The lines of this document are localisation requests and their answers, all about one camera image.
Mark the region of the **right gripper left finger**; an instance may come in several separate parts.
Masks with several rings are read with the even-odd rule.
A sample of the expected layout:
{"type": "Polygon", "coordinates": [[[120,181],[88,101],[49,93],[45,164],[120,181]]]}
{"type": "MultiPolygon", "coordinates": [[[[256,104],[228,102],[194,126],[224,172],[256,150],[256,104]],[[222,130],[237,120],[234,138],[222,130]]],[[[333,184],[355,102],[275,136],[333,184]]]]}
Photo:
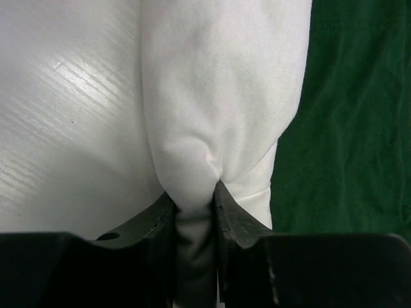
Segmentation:
{"type": "Polygon", "coordinates": [[[94,242],[120,254],[130,272],[140,268],[150,290],[149,307],[172,307],[175,295],[175,204],[164,193],[147,209],[94,242]]]}

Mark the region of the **cream and green t-shirt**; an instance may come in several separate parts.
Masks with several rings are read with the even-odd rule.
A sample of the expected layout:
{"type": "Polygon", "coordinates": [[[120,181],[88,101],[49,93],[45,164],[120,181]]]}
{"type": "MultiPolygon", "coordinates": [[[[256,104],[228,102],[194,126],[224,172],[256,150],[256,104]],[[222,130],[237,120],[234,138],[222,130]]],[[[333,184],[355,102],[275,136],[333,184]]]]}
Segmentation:
{"type": "Polygon", "coordinates": [[[410,239],[409,1],[143,1],[175,307],[216,306],[217,182],[275,232],[410,239]]]}

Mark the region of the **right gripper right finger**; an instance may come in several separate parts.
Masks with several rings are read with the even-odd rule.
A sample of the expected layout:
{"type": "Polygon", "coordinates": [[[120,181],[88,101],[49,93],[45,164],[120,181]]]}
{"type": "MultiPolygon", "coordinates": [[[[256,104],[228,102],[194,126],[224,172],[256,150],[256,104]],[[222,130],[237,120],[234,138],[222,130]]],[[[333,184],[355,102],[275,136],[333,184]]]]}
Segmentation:
{"type": "Polygon", "coordinates": [[[213,194],[220,301],[226,305],[272,305],[264,244],[270,229],[241,208],[222,182],[213,194]]]}

